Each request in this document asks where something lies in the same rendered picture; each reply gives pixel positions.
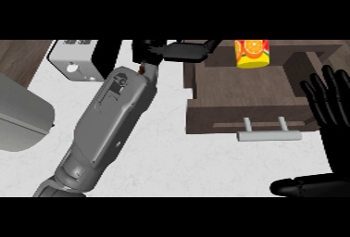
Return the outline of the white and black box appliance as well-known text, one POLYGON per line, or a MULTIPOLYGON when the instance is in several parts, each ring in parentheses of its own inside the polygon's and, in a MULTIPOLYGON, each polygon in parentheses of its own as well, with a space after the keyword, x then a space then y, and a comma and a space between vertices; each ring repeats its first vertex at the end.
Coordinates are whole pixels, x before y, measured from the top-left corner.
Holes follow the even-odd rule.
POLYGON ((103 81, 115 68, 121 40, 57 40, 46 59, 71 81, 103 81))

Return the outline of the brown wooden drawer front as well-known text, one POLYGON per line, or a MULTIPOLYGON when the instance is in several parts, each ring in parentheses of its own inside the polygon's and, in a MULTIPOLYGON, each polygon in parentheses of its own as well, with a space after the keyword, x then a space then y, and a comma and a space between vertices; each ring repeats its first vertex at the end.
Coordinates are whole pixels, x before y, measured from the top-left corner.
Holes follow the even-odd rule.
POLYGON ((276 131, 277 117, 285 118, 291 131, 319 129, 308 106, 221 106, 187 108, 186 133, 236 133, 245 130, 243 118, 254 131, 276 131))

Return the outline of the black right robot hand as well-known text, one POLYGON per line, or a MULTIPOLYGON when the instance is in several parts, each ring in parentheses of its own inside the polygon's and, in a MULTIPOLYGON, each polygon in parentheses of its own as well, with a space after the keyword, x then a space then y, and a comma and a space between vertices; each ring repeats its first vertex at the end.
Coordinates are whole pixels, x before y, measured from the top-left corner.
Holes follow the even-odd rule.
POLYGON ((310 81, 300 82, 313 117, 331 173, 277 180, 270 192, 285 197, 350 198, 350 75, 342 69, 322 66, 310 81))

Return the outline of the brown wooden drawer box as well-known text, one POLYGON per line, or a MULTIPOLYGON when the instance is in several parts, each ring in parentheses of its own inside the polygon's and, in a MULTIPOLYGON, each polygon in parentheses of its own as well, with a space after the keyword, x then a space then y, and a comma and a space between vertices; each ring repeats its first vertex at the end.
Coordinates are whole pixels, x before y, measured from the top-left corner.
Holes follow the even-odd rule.
POLYGON ((235 67, 233 47, 223 42, 208 59, 183 66, 193 107, 303 106, 300 81, 322 64, 350 69, 350 43, 344 40, 272 40, 270 63, 258 69, 235 67))

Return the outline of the brown wooden panel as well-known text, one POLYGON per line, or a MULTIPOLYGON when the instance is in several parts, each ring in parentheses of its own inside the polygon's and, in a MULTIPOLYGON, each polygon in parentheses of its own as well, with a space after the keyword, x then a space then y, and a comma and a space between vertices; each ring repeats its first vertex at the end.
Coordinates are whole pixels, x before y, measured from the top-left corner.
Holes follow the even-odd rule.
POLYGON ((0 73, 28 87, 43 62, 50 40, 0 40, 0 73))

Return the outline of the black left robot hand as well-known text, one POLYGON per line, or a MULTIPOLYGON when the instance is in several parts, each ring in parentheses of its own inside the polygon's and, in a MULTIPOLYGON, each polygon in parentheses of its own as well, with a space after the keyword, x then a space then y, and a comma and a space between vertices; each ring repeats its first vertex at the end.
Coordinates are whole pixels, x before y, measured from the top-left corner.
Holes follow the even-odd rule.
POLYGON ((158 66, 161 61, 199 63, 208 58, 220 40, 207 40, 202 44, 176 41, 167 44, 165 40, 134 40, 131 43, 133 62, 158 66))

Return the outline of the grey rounded appliance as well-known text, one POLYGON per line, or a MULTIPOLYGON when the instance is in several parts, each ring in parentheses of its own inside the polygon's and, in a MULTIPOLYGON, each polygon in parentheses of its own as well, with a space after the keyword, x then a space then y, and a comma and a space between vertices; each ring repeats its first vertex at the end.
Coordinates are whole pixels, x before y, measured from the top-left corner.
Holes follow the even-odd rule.
POLYGON ((0 150, 29 149, 49 134, 53 121, 51 104, 0 73, 0 150))

